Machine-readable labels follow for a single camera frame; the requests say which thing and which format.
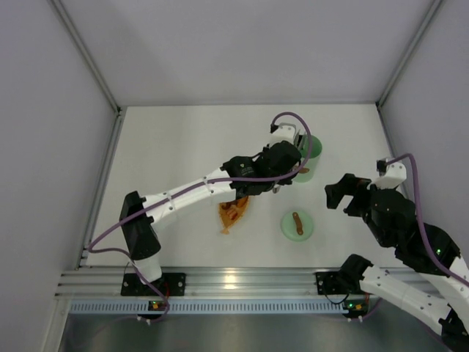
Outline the food pieces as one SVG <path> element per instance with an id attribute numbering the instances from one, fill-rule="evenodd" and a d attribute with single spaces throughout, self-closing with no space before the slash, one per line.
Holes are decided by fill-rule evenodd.
<path id="1" fill-rule="evenodd" d="M 221 208 L 231 220 L 234 220 L 245 211 L 247 203 L 248 197 L 245 197 L 232 202 L 223 203 Z"/>

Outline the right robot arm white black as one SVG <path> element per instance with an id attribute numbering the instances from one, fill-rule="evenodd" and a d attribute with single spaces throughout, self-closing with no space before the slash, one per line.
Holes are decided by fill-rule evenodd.
<path id="1" fill-rule="evenodd" d="M 378 244 L 394 249 L 395 258 L 422 275 L 439 292 L 426 294 L 390 276 L 370 260 L 351 254 L 336 274 L 347 292 L 360 290 L 393 304 L 440 336 L 450 351 L 468 350 L 468 287 L 455 279 L 468 277 L 459 247 L 441 228 L 418 224 L 415 204 L 395 188 L 380 189 L 370 179 L 347 173 L 325 186 L 326 206 L 344 209 L 369 228 Z"/>

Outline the green lid with leather strap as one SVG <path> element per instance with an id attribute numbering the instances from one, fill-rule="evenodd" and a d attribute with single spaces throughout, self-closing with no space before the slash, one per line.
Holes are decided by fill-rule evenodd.
<path id="1" fill-rule="evenodd" d="M 283 235 L 294 242 L 307 241 L 314 232 L 313 218 L 303 210 L 293 210 L 281 218 Z"/>

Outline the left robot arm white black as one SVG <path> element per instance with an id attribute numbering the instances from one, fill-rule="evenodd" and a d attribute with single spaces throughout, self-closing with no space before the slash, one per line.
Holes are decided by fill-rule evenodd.
<path id="1" fill-rule="evenodd" d="M 141 282 L 153 283 L 162 277 L 158 231 L 195 210 L 222 203 L 232 208 L 247 197 L 290 185 L 300 162 L 299 147 L 283 140 L 264 147 L 258 155 L 235 156 L 186 186 L 153 196 L 143 197 L 137 191 L 127 194 L 119 219 L 132 218 L 121 229 Z"/>

